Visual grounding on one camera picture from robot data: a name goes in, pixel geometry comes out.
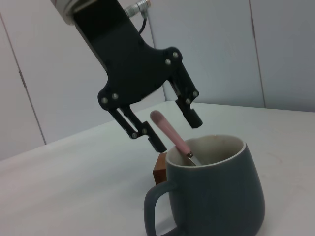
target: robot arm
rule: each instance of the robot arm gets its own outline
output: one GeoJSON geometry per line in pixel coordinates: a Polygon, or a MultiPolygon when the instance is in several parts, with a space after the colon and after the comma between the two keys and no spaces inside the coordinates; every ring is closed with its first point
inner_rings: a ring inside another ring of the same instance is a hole
{"type": "Polygon", "coordinates": [[[98,94],[100,106],[107,110],[132,138],[149,136],[156,151],[166,148],[149,123],[141,122],[130,104],[141,101],[168,80],[177,97],[177,105],[192,128],[202,121],[190,109],[199,95],[184,65],[182,54],[171,47],[157,50],[147,45],[129,19],[141,12],[146,17],[148,0],[125,11],[117,0],[51,0],[67,24],[74,24],[108,75],[106,86],[98,94]],[[129,125],[120,109],[134,125],[129,125]]]}

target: white wall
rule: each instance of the white wall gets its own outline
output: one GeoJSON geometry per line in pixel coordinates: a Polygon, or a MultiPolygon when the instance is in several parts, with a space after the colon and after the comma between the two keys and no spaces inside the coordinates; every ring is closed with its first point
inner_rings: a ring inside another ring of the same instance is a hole
{"type": "Polygon", "coordinates": [[[315,112],[315,1],[251,2],[266,106],[315,112]]]}
{"type": "Polygon", "coordinates": [[[149,18],[155,46],[182,52],[197,102],[264,106],[248,0],[152,0],[149,18]]]}
{"type": "Polygon", "coordinates": [[[0,160],[44,145],[0,20],[0,160]]]}
{"type": "MultiPolygon", "coordinates": [[[[135,1],[120,2],[126,7],[135,1]]],[[[49,0],[1,0],[0,11],[48,143],[113,119],[97,101],[106,72],[49,0]]],[[[132,20],[140,29],[141,16],[132,20]]],[[[150,25],[143,37],[153,45],[150,25]]],[[[163,101],[159,89],[133,109],[163,101]]]]}

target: metal cylinder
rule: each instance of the metal cylinder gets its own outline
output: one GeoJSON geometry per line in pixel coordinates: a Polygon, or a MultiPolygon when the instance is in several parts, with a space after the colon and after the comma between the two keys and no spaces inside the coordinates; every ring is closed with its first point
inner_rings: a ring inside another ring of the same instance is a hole
{"type": "Polygon", "coordinates": [[[125,13],[130,18],[130,17],[133,17],[140,12],[141,15],[143,16],[143,18],[147,18],[148,17],[147,10],[150,6],[151,6],[150,0],[141,0],[141,1],[137,2],[136,4],[133,4],[129,7],[127,7],[125,9],[125,13]]]}

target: cable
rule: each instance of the cable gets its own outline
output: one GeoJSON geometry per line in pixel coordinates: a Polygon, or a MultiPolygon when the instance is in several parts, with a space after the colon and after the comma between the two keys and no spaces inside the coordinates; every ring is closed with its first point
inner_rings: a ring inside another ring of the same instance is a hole
{"type": "Polygon", "coordinates": [[[143,23],[142,23],[142,27],[139,30],[139,34],[141,34],[143,32],[144,28],[146,27],[146,23],[147,23],[147,18],[144,18],[143,23]]]}

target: mug handle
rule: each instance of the mug handle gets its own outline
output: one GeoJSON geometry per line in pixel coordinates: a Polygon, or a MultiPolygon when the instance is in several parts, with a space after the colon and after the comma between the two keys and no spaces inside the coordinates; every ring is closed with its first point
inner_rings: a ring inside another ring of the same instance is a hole
{"type": "MultiPolygon", "coordinates": [[[[177,190],[174,182],[165,181],[151,188],[144,200],[144,225],[148,236],[157,236],[155,225],[155,209],[158,199],[167,192],[177,190]]],[[[178,228],[172,229],[170,232],[162,236],[181,236],[183,232],[178,228]]]]}

